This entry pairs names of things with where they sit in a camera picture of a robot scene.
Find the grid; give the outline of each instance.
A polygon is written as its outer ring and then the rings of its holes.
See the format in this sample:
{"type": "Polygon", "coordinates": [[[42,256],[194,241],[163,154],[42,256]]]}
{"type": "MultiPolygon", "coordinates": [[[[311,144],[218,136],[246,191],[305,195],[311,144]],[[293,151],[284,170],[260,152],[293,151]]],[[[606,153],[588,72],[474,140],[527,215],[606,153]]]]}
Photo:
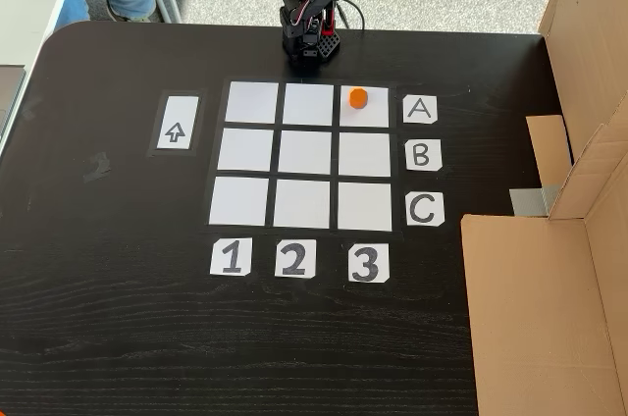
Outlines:
{"type": "Polygon", "coordinates": [[[387,87],[232,81],[219,113],[208,224],[313,231],[398,229],[396,115],[387,87]]]}

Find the cardboard flap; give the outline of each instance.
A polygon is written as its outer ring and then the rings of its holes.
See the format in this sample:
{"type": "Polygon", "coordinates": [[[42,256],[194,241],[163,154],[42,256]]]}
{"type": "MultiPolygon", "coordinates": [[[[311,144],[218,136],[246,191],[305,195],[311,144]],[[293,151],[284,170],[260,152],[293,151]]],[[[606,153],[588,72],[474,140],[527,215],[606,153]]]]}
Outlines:
{"type": "Polygon", "coordinates": [[[625,415],[584,221],[462,220],[482,416],[625,415]]]}
{"type": "Polygon", "coordinates": [[[549,218],[585,218],[608,179],[628,153],[628,102],[622,102],[608,125],[602,125],[567,177],[549,218]]]}
{"type": "Polygon", "coordinates": [[[619,383],[628,397],[628,156],[606,184],[586,225],[619,383]]]}
{"type": "Polygon", "coordinates": [[[562,117],[526,117],[543,187],[562,185],[571,170],[571,156],[562,117]]]}
{"type": "Polygon", "coordinates": [[[628,91],[628,0],[550,0],[543,31],[574,157],[628,91]]]}

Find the table surface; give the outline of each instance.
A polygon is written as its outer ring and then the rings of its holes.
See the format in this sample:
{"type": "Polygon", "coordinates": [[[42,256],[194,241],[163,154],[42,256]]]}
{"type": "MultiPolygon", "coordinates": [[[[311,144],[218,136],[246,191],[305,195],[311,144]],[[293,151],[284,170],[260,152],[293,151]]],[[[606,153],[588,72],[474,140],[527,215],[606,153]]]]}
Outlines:
{"type": "Polygon", "coordinates": [[[459,220],[511,215],[508,190],[540,186],[525,117],[560,110],[546,46],[341,37],[319,71],[288,65],[278,28],[85,23],[46,42],[0,164],[0,410],[477,414],[459,220]],[[234,78],[437,95],[419,137],[442,140],[445,166],[406,172],[397,149],[396,194],[443,192],[445,224],[403,227],[385,284],[346,280],[342,234],[318,240],[309,281],[274,277],[274,232],[254,238],[254,274],[209,276],[208,172],[234,78]],[[182,90],[205,94],[196,151],[151,156],[160,98],[182,90]]]}

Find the wooden table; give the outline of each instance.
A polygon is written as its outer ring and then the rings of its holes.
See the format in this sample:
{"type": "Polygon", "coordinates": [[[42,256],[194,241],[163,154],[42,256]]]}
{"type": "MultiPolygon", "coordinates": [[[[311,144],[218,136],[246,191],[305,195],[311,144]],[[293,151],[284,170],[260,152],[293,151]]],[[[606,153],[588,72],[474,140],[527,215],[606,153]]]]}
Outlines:
{"type": "Polygon", "coordinates": [[[341,37],[318,72],[287,64],[278,28],[85,23],[48,40],[0,164],[1,411],[477,414],[459,220],[511,215],[510,188],[540,187],[525,117],[560,110],[546,46],[341,37]],[[277,279],[273,229],[254,237],[249,276],[208,275],[226,81],[286,78],[439,97],[436,124],[394,130],[393,195],[443,192],[446,220],[399,222],[384,284],[347,280],[342,233],[317,239],[314,279],[277,279]],[[152,156],[160,97],[182,90],[205,94],[195,153],[152,156]],[[442,140],[439,172],[405,171],[400,144],[417,135],[442,140]]]}

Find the arrow sign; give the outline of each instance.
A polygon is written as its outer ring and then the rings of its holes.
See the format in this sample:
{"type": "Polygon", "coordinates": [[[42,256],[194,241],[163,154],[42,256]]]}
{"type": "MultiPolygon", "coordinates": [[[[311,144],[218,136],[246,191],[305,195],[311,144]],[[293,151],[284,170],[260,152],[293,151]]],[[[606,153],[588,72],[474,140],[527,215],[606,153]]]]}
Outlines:
{"type": "Polygon", "coordinates": [[[185,133],[183,132],[179,122],[177,122],[171,129],[166,131],[165,135],[170,137],[171,143],[176,143],[180,136],[185,136],[185,133]]]}

